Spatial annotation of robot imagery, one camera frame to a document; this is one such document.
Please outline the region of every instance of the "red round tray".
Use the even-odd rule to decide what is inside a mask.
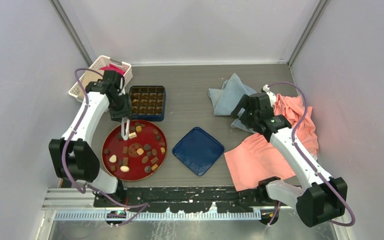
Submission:
[[[145,172],[146,166],[152,167],[154,165],[151,163],[151,160],[154,157],[157,157],[158,161],[155,162],[155,164],[157,164],[158,168],[160,168],[161,164],[163,164],[164,159],[166,158],[167,142],[166,137],[164,136],[164,133],[161,131],[161,129],[159,129],[152,122],[141,119],[130,121],[130,127],[135,126],[135,124],[138,122],[142,125],[145,125],[145,127],[142,128],[141,132],[136,133],[137,137],[128,139],[126,141],[123,139],[118,139],[117,136],[121,133],[121,125],[119,125],[108,134],[102,146],[102,162],[106,170],[114,177],[123,181],[137,181],[149,177],[156,171],[151,171],[150,173]],[[157,141],[157,135],[153,132],[155,129],[158,131],[158,135],[161,136],[161,140],[159,141]],[[142,155],[138,155],[136,150],[139,148],[144,149],[145,144],[149,144],[151,146],[151,150],[155,149],[157,154],[156,156],[151,155],[147,163],[142,163],[142,158],[147,155],[147,152],[151,152],[151,150],[144,150]],[[123,154],[124,147],[128,147],[126,154]],[[161,148],[165,149],[165,153],[161,153]],[[104,153],[105,149],[109,150],[108,154]],[[112,155],[117,156],[117,161],[115,163],[111,163],[109,160]],[[123,158],[128,158],[127,166],[130,168],[128,172],[122,172],[120,170],[120,166],[122,166],[123,163]],[[111,171],[111,166],[115,166],[114,172]]]

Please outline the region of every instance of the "gray floor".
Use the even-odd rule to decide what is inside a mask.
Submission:
[[[208,88],[220,89],[223,82],[236,73],[242,82],[259,91],[263,85],[279,81],[293,82],[286,64],[205,65],[205,66],[141,66],[133,67],[129,86],[162,85],[166,89],[165,119],[155,122],[167,139],[167,154],[161,168],[152,176],[127,187],[233,186],[224,155],[206,172],[196,176],[172,153],[174,145],[192,128],[200,127],[224,145],[225,151],[237,147],[251,134],[231,128],[230,117],[214,116]],[[274,86],[274,93],[296,96],[291,86]],[[102,144],[118,124],[108,113],[101,118],[92,141],[92,149],[101,156]]]

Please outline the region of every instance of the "pink cloth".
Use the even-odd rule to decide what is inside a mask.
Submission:
[[[312,110],[313,107],[309,106],[296,135],[310,154],[316,156],[319,144],[315,134],[316,126],[311,120]],[[274,104],[274,114],[286,116],[292,127],[295,127],[304,114],[301,97],[278,94]],[[258,133],[247,137],[238,147],[225,152],[224,156],[236,191],[256,188],[259,181],[273,176],[283,180],[295,176],[280,152]]]

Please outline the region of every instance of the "light blue cloth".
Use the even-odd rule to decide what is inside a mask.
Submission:
[[[255,93],[257,92],[254,89],[241,82],[241,79],[236,73],[234,73],[229,80],[224,81],[221,89],[208,89],[208,96],[211,99],[215,116],[229,116],[244,94],[251,95]],[[243,125],[239,119],[235,119],[230,126],[255,133]]]

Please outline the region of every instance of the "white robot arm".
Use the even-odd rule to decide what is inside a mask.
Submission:
[[[74,118],[71,126],[62,135],[61,139],[52,139],[49,143],[49,152],[52,158],[55,173],[59,178],[66,178],[66,172],[62,165],[63,146],[73,129],[77,129],[68,143],[65,154],[66,164],[71,176],[77,181],[86,181],[92,187],[107,194],[114,194],[123,185],[120,180],[100,168],[100,161],[91,149],[92,137],[101,116],[109,108],[111,120],[124,122],[131,115],[129,99],[124,93],[124,77],[115,71],[105,71],[102,79],[91,82],[86,87],[86,97],[82,106]]]
[[[329,184],[344,199],[347,196],[347,184],[341,177],[333,178],[324,170],[296,135],[293,141],[293,129],[289,121],[283,115],[274,115],[272,106],[275,102],[276,95],[268,88],[263,88],[259,93],[243,95],[230,114],[263,135],[282,154],[301,184],[299,187],[293,186],[276,176],[262,179],[257,187],[259,198],[264,202],[276,200],[294,208],[308,227],[342,216],[345,206],[319,175],[329,179]]]

